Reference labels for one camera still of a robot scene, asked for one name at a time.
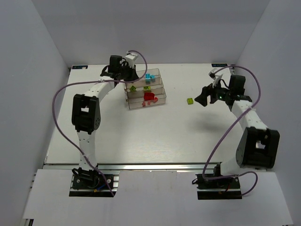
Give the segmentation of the green square lego brick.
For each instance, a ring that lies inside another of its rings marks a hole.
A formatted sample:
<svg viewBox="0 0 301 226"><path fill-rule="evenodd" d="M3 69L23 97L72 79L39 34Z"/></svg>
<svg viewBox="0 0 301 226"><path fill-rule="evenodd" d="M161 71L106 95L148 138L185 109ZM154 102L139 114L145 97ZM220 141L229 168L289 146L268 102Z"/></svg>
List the green square lego brick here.
<svg viewBox="0 0 301 226"><path fill-rule="evenodd" d="M194 103L193 98L187 98L187 104L192 105Z"/></svg>

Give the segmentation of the small green lego piece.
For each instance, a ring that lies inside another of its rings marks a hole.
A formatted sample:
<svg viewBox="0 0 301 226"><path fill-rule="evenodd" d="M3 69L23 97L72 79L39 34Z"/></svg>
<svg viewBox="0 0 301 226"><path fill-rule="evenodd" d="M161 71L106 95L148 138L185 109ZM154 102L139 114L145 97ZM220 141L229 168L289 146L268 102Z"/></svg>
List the small green lego piece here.
<svg viewBox="0 0 301 226"><path fill-rule="evenodd" d="M130 92L136 92L136 87L133 85L133 86L130 87L129 90L130 90Z"/></svg>

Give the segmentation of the blue rounded lego brick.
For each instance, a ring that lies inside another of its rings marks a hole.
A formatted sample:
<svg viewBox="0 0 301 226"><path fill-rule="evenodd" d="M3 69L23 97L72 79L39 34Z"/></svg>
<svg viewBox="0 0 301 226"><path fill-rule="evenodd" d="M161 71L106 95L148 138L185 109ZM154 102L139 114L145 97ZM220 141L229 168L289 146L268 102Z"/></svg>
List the blue rounded lego brick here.
<svg viewBox="0 0 301 226"><path fill-rule="evenodd" d="M145 83L146 84L150 84L151 83L151 75L149 73L147 73L145 75Z"/></svg>

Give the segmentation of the red rounded lego brick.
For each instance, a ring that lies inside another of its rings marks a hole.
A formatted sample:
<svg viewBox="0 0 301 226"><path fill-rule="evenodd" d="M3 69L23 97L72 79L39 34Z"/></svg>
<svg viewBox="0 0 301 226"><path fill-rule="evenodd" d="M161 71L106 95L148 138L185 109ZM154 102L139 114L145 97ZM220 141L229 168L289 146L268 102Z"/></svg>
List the red rounded lego brick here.
<svg viewBox="0 0 301 226"><path fill-rule="evenodd" d="M146 93L144 93L143 98L144 98L144 101L151 101L151 100L155 99L155 94L152 92L146 92Z"/></svg>

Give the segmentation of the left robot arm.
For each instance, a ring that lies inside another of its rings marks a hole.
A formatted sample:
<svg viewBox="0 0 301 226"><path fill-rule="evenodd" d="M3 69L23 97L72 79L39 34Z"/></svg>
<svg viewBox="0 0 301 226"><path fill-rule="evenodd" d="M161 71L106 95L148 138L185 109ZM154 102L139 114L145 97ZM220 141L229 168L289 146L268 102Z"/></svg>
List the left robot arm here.
<svg viewBox="0 0 301 226"><path fill-rule="evenodd" d="M110 56L109 65L100 74L100 80L84 94L73 97L71 122L79 138L79 168L90 171L97 168L95 156L95 134L101 124L100 102L113 90L119 81L133 82L139 79L136 73L136 53L127 53L125 57Z"/></svg>

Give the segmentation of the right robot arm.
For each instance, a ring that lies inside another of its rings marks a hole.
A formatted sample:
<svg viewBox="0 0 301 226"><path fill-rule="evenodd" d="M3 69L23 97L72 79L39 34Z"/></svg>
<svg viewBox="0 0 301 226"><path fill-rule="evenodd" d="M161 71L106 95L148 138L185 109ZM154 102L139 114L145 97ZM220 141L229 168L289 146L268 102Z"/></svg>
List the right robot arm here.
<svg viewBox="0 0 301 226"><path fill-rule="evenodd" d="M222 87L222 76L209 74L213 82L202 88L195 101L202 106L220 100L239 120L243 135L235 156L214 168L214 178L234 177L249 170L269 170L275 165L280 134L262 122L252 99L244 94L245 77L232 75L229 85Z"/></svg>

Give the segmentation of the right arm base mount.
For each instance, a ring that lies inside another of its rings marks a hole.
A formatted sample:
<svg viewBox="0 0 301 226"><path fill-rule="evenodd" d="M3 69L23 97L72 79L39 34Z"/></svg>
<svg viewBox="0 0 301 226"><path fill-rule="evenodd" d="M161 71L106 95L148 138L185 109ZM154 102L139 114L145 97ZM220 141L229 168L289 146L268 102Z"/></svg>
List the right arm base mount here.
<svg viewBox="0 0 301 226"><path fill-rule="evenodd" d="M197 186L198 200L242 199L238 178L205 180L202 174L196 174L196 178L191 183Z"/></svg>

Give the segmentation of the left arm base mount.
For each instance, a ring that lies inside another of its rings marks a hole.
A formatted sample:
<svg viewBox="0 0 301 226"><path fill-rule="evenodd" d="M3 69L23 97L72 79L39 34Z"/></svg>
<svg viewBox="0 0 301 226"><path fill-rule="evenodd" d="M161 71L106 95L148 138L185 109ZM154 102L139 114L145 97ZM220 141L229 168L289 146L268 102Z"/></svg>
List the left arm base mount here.
<svg viewBox="0 0 301 226"><path fill-rule="evenodd" d="M118 176L105 174L103 177L95 170L72 169L72 180L69 191L70 197L110 197L116 194Z"/></svg>

